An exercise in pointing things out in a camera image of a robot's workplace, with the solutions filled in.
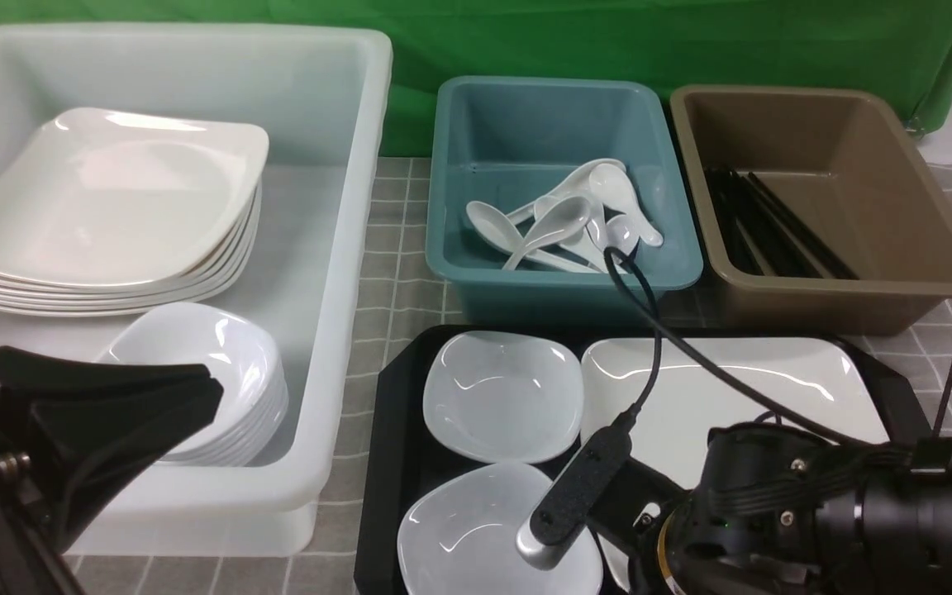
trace black chopsticks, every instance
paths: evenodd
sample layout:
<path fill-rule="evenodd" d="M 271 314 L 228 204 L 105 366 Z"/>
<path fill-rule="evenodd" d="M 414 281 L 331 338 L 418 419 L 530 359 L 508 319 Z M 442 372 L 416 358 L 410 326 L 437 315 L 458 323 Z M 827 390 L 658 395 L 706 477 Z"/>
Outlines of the black chopsticks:
<path fill-rule="evenodd" d="M 755 173 L 740 176 L 733 169 L 722 167 L 704 170 L 704 177 L 726 253 L 736 268 L 747 274 L 767 274 L 755 258 L 754 247 L 773 269 L 772 274 L 778 276 L 822 278 L 820 270 L 808 259 L 809 254 L 832 278 L 858 278 Z M 741 227 L 752 245 L 740 233 Z"/>

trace stack of white plates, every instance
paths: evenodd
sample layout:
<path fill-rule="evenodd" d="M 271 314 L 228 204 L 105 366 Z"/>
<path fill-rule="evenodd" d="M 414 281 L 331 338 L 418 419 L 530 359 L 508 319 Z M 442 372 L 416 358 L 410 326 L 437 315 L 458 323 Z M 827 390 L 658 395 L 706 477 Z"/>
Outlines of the stack of white plates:
<path fill-rule="evenodd" d="M 288 387 L 272 336 L 242 317 L 202 304 L 169 304 L 129 326 L 99 361 L 202 363 L 222 384 L 215 421 L 161 460 L 241 467 L 259 455 L 288 409 Z"/>
<path fill-rule="evenodd" d="M 267 132 L 94 108 L 43 125 L 0 176 L 0 310 L 116 316 L 233 285 Z"/>

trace ceramic spoon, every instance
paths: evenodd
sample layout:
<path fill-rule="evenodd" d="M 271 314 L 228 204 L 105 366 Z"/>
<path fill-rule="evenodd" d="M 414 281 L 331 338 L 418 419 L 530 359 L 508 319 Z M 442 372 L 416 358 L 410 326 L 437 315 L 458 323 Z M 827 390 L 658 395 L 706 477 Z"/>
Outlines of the ceramic spoon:
<path fill-rule="evenodd" d="M 627 215 L 615 215 L 605 225 L 608 245 L 614 245 L 624 254 L 634 256 L 638 249 L 638 234 L 631 229 L 631 219 Z"/>
<path fill-rule="evenodd" d="M 590 172 L 590 188 L 593 196 L 605 207 L 619 211 L 631 218 L 635 232 L 647 245 L 664 245 L 664 234 L 656 229 L 638 204 L 638 193 L 634 191 L 634 184 L 626 177 L 626 172 L 615 165 L 602 164 L 594 167 Z"/>
<path fill-rule="evenodd" d="M 469 220 L 476 227 L 476 233 L 483 237 L 483 241 L 501 252 L 513 254 L 524 245 L 524 236 L 517 230 L 505 213 L 498 211 L 497 208 L 490 206 L 479 200 L 470 202 L 465 206 L 465 214 L 469 215 Z M 551 254 L 543 250 L 535 250 L 526 257 L 534 263 L 544 264 L 562 271 L 572 272 L 572 274 L 595 274 L 597 271 L 583 266 L 569 259 L 562 259 L 556 254 Z"/>
<path fill-rule="evenodd" d="M 535 201 L 535 221 L 544 218 L 545 214 L 548 213 L 552 207 L 559 203 L 560 200 L 555 196 L 545 195 L 540 197 L 539 200 Z M 594 218 L 600 218 L 601 222 L 594 222 Z M 605 210 L 604 207 L 601 207 L 601 203 L 590 203 L 589 222 L 587 222 L 584 229 L 579 230 L 577 234 L 567 238 L 567 240 L 562 240 L 559 243 L 559 247 L 571 252 L 580 259 L 586 260 L 587 263 L 592 264 L 594 268 L 605 274 L 608 271 L 605 269 L 604 254 L 601 249 L 598 249 L 596 242 L 593 241 L 593 238 L 590 237 L 589 234 L 590 226 L 600 225 L 600 229 L 604 229 L 604 219 Z"/>
<path fill-rule="evenodd" d="M 619 169 L 622 169 L 623 172 L 626 172 L 626 165 L 623 165 L 623 162 L 619 161 L 619 159 L 594 159 L 593 161 L 588 161 L 575 167 L 575 170 L 571 174 L 568 174 L 568 177 L 565 178 L 563 182 L 560 182 L 560 184 L 556 185 L 556 188 L 551 189 L 551 191 L 545 193 L 543 196 L 555 197 L 558 201 L 564 200 L 569 196 L 586 196 L 589 198 L 590 172 L 593 171 L 594 167 L 604 164 L 615 165 L 619 167 Z M 514 226 L 520 225 L 522 222 L 534 216 L 535 206 L 536 201 L 532 201 L 525 204 L 524 207 L 517 208 L 516 211 L 509 214 L 509 220 L 512 221 Z"/>
<path fill-rule="evenodd" d="M 529 253 L 559 244 L 562 240 L 581 232 L 590 220 L 590 202 L 581 196 L 573 196 L 556 203 L 545 217 L 536 220 L 528 234 L 524 236 L 524 245 L 506 260 L 503 271 L 513 271 Z"/>

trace green backdrop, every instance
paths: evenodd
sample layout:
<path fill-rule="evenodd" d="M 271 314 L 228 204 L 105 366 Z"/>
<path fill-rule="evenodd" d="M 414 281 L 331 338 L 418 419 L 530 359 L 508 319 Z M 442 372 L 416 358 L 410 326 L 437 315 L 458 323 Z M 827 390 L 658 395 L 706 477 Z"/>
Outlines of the green backdrop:
<path fill-rule="evenodd" d="M 428 155 L 461 74 L 863 89 L 933 131 L 952 101 L 952 0 L 0 0 L 0 23 L 237 21 L 392 37 L 382 150 Z"/>

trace brown plastic bin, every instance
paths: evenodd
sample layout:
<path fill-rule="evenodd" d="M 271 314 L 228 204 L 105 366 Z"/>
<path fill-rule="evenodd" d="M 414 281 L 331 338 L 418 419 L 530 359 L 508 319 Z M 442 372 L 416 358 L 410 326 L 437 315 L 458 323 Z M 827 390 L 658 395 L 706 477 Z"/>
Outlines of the brown plastic bin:
<path fill-rule="evenodd" d="M 860 91 L 690 86 L 671 97 L 707 259 L 733 327 L 894 335 L 952 298 L 952 207 L 894 112 Z M 858 281 L 730 263 L 706 166 L 755 172 Z"/>

